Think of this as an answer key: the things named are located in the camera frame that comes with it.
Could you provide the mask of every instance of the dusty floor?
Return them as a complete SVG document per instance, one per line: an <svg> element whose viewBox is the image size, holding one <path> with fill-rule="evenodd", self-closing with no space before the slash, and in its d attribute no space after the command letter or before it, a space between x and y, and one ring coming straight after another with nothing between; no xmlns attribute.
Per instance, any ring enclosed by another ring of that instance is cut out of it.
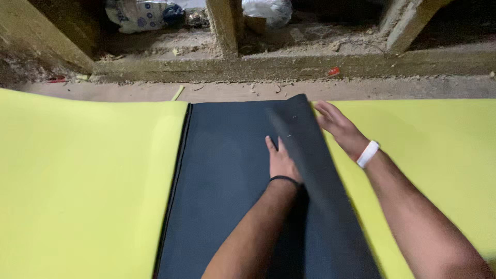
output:
<svg viewBox="0 0 496 279"><path fill-rule="evenodd" d="M178 100L191 103L281 100L305 93L309 100L373 100L432 98L496 98L496 80L484 76L438 76L333 79L299 82L95 84L28 83L10 88L74 100L140 102L169 101L179 85Z"/></svg>

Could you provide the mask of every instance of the lime green mat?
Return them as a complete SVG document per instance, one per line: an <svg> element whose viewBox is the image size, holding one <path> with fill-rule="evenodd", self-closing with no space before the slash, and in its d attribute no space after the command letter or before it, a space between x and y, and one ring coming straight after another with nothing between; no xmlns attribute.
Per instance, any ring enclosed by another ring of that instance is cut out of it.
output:
<svg viewBox="0 0 496 279"><path fill-rule="evenodd" d="M152 278L186 108L0 89L0 278Z"/></svg>
<svg viewBox="0 0 496 279"><path fill-rule="evenodd" d="M496 259L496 100L334 104ZM151 278L186 108L0 89L0 278ZM366 176L324 134L382 274L413 278Z"/></svg>
<svg viewBox="0 0 496 279"><path fill-rule="evenodd" d="M337 101L381 144L408 178L467 236L496 259L496 100ZM336 169L384 277L413 275L364 172L325 132Z"/></svg>

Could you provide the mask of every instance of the plastic bag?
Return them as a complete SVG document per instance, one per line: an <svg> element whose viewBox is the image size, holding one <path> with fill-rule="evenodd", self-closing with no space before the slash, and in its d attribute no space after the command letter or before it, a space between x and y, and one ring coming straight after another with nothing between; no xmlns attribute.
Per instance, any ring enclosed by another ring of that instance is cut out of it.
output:
<svg viewBox="0 0 496 279"><path fill-rule="evenodd" d="M106 0L105 11L126 34L162 29L184 16L179 5L166 0Z"/></svg>
<svg viewBox="0 0 496 279"><path fill-rule="evenodd" d="M267 18L269 28L284 27L293 13L290 0L243 0L241 5L246 15Z"/></svg>

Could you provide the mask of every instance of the black bracelet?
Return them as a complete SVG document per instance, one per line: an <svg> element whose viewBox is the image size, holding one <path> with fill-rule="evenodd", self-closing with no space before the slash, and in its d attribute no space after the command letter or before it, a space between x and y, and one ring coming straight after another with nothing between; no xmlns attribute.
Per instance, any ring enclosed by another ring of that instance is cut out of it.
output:
<svg viewBox="0 0 496 279"><path fill-rule="evenodd" d="M276 175L274 177L272 177L270 180L269 180L269 183L272 181L272 180L276 180L276 179L284 179L284 180L287 180L291 183L293 183L296 187L296 189L299 189L301 187L301 183L298 183L298 181L294 180L293 178L291 177L288 177L288 176L284 176L284 175Z"/></svg>

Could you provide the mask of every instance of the white wristband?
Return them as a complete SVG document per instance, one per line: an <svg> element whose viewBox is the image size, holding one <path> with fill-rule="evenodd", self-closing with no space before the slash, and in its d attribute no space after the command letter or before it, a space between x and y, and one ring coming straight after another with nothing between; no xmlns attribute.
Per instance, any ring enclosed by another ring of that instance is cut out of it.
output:
<svg viewBox="0 0 496 279"><path fill-rule="evenodd" d="M362 155L360 155L360 158L357 160L357 164L361 167L364 168L365 165L372 159L374 154L377 152L379 149L379 144L373 140L367 145L367 148L365 148L364 152L362 152Z"/></svg>

